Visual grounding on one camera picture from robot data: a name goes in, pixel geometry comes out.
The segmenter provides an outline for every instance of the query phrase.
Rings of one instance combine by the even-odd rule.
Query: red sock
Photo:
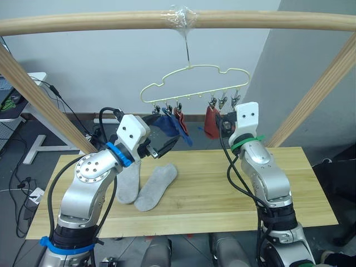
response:
[[[219,114],[216,108],[211,109],[211,107],[207,107],[205,122],[204,122],[204,132],[205,135],[210,139],[218,139],[219,138],[219,129],[216,125],[216,114]]]
[[[187,135],[189,135],[189,133],[188,133],[188,128],[187,128],[187,126],[186,126],[186,124],[185,124],[185,121],[184,121],[184,114],[183,114],[183,112],[177,112],[177,108],[176,108],[176,107],[174,108],[173,112],[174,112],[174,116],[175,116],[175,117],[177,118],[177,120],[179,121],[180,126],[182,126],[183,131],[184,131]]]

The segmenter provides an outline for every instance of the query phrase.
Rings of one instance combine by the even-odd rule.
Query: wooden table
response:
[[[298,221],[304,227],[337,224],[302,149],[280,147],[270,151],[274,154],[276,163],[289,178]],[[60,157],[50,183],[54,175],[75,157],[77,155]],[[154,167],[169,162],[177,167],[179,174],[159,204],[153,210],[139,212],[134,205],[120,204],[115,200],[100,237],[256,230],[254,203],[229,184],[226,178],[228,161],[222,150],[173,151],[159,160],[145,158],[141,164],[140,186],[145,184]],[[241,171],[240,162],[237,162],[236,166],[250,186],[249,179]],[[239,184],[235,174],[231,177]],[[73,167],[62,175],[53,193],[55,218],[63,195],[72,180]],[[27,239],[39,239],[49,233],[47,191],[48,188],[38,207]],[[112,185],[106,194],[106,204],[111,192]]]

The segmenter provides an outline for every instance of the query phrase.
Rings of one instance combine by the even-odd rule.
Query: blue cable tie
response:
[[[132,164],[132,161],[129,160],[120,149],[113,145],[113,143],[106,143],[106,145],[122,160],[124,167],[129,167]]]
[[[58,255],[76,255],[76,254],[90,251],[95,246],[95,244],[91,244],[89,246],[85,246],[85,247],[79,248],[79,249],[59,249],[59,248],[56,248],[55,246],[53,246],[53,244],[50,242],[50,239],[48,238],[48,236],[43,236],[40,239],[39,243],[41,246],[48,247],[51,252],[56,253]]]

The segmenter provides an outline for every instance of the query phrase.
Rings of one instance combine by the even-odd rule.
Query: wooden bar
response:
[[[356,63],[356,33],[346,42],[329,67],[278,128],[269,147],[280,146],[315,110]]]
[[[97,151],[71,121],[49,100],[45,93],[39,89],[27,72],[2,45],[0,45],[0,73],[76,147],[84,153]]]
[[[192,28],[285,28],[356,31],[356,16],[290,11],[187,12]],[[0,20],[0,36],[99,29],[172,29],[174,11],[59,14]]]

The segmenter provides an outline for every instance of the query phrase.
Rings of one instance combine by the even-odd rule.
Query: green ring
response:
[[[240,141],[240,142],[234,144],[234,145],[231,147],[231,151],[234,151],[235,149],[240,148],[243,144],[245,144],[245,143],[247,143],[247,142],[255,141],[255,140],[256,140],[256,141],[261,141],[261,140],[263,140],[263,138],[265,138],[264,135],[243,139],[242,141]]]

